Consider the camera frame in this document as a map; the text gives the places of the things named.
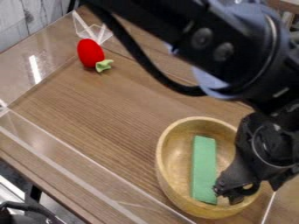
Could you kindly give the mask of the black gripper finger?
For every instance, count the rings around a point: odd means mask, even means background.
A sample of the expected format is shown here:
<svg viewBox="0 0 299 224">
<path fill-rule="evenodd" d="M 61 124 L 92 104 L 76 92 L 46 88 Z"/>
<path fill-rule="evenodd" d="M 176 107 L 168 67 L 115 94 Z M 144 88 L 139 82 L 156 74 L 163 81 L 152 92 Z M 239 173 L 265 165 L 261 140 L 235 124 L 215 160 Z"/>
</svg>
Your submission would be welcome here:
<svg viewBox="0 0 299 224">
<path fill-rule="evenodd" d="M 233 194 L 228 196 L 228 203 L 233 206 L 241 203 L 244 200 L 244 196 L 241 194 Z"/>
</svg>

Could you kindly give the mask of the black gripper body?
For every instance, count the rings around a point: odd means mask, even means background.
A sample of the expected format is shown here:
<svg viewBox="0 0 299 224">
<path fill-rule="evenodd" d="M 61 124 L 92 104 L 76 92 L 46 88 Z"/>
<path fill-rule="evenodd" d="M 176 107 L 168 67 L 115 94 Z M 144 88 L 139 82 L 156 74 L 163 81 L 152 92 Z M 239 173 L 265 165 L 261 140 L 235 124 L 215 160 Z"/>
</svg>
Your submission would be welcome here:
<svg viewBox="0 0 299 224">
<path fill-rule="evenodd" d="M 235 147 L 233 160 L 213 185 L 217 196 L 251 196 L 263 181 L 276 191 L 299 174 L 299 128 L 281 127 L 251 113 L 237 126 Z"/>
</svg>

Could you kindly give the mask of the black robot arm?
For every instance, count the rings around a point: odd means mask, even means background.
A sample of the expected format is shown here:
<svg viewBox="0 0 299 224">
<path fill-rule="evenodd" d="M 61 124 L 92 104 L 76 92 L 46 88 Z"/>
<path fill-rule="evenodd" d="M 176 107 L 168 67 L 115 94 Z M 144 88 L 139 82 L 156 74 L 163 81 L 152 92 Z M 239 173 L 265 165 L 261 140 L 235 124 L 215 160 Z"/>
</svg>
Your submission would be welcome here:
<svg viewBox="0 0 299 224">
<path fill-rule="evenodd" d="M 172 91 L 240 101 L 252 109 L 237 126 L 237 154 L 212 190 L 236 205 L 263 182 L 273 189 L 299 175 L 299 44 L 265 0 L 85 0 L 93 15 L 151 76 Z M 127 20 L 193 67 L 184 86 L 149 60 Z"/>
</svg>

